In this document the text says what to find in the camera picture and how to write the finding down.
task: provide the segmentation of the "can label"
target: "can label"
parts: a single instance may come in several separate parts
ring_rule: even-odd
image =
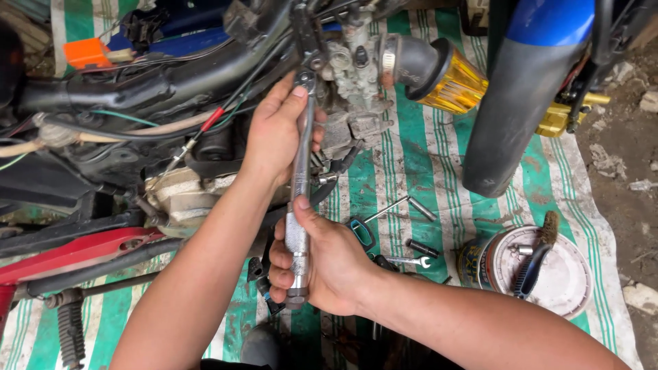
[[[486,242],[485,239],[469,240],[459,251],[457,274],[463,286],[493,290],[487,269],[489,247],[485,245]]]

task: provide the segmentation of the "tin can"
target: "tin can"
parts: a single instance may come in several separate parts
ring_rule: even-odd
[[[526,258],[517,245],[536,246],[541,228],[506,228],[491,238],[468,241],[457,254],[457,273],[463,286],[512,295]],[[528,301],[571,320],[581,314],[592,297],[592,272],[578,247],[558,234],[546,255],[540,276]]]

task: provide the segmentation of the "dirt ground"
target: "dirt ground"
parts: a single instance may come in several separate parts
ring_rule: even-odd
[[[622,286],[632,279],[658,290],[658,188],[648,192],[628,189],[636,180],[658,182],[658,171],[649,167],[651,161],[658,161],[658,114],[639,108],[644,92],[658,86],[658,39],[642,50],[631,51],[626,60],[634,66],[630,76],[623,84],[606,89],[612,97],[610,104],[603,114],[595,109],[586,117],[576,139],[588,166],[596,205],[615,232]],[[628,178],[601,175],[594,166],[592,144],[619,156]],[[628,311],[644,368],[658,369],[658,316],[630,306]]]

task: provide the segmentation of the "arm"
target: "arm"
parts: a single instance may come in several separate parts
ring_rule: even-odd
[[[391,273],[370,262],[346,227],[319,217],[306,199],[298,198],[294,209],[311,236],[309,302],[323,311],[366,317],[466,370],[628,369],[594,338],[538,305]],[[278,226],[270,295],[280,302],[291,285],[291,259]]]
[[[112,370],[199,365],[272,195],[290,177],[288,167],[299,141],[296,118],[307,99],[303,88],[290,93],[291,88],[289,75],[259,104],[237,178],[135,306],[114,352]],[[321,137],[322,130],[316,130],[315,141]]]

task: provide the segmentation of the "striped tarp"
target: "striped tarp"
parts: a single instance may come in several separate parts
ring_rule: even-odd
[[[118,14],[138,5],[136,0],[88,1],[53,0],[56,47],[66,40],[100,34]],[[474,65],[485,68],[486,38],[462,34],[455,9],[403,11],[370,27],[373,35],[383,32],[398,32],[428,41],[447,37]],[[370,227],[377,235],[376,249],[383,254],[412,256],[412,251],[402,247],[407,238],[442,248],[445,259],[433,261],[429,269],[418,271],[439,282],[448,275],[457,278],[453,251],[463,242],[505,226],[540,225],[546,211],[556,210],[565,220],[559,231],[580,248],[594,274],[594,297],[585,312],[572,322],[619,355],[631,368],[641,369],[617,277],[615,237],[596,209],[574,137],[534,136],[512,186],[499,199],[487,199],[469,192],[460,183],[461,163],[474,115],[453,116],[408,101],[400,86],[390,88],[385,94],[395,104],[384,113],[384,118],[395,124],[382,134],[380,144],[357,157],[347,174],[340,178],[338,187],[320,204],[322,213],[329,219],[344,222],[351,215],[371,215],[407,194],[417,198],[439,215],[440,222],[429,223],[418,211],[402,203]],[[86,285],[156,271],[170,257],[162,255],[140,268],[99,278]],[[415,270],[414,266],[403,268]],[[355,367],[321,338],[320,331],[336,334],[343,327],[367,336],[364,319],[315,312],[309,305],[295,313],[285,311],[268,317],[265,302],[254,285],[246,282],[246,271],[245,264],[226,316],[204,357],[239,360],[243,336],[255,325],[270,321],[290,338],[295,358],[307,368],[319,369],[324,364],[332,369]],[[84,363],[87,369],[101,370],[108,366],[126,320],[146,287],[136,286],[85,301],[87,358]],[[392,296],[391,304],[401,303]],[[45,309],[38,300],[21,302],[7,323],[0,347],[0,369],[61,368],[56,318],[56,312]],[[474,337],[473,346],[478,345]]]

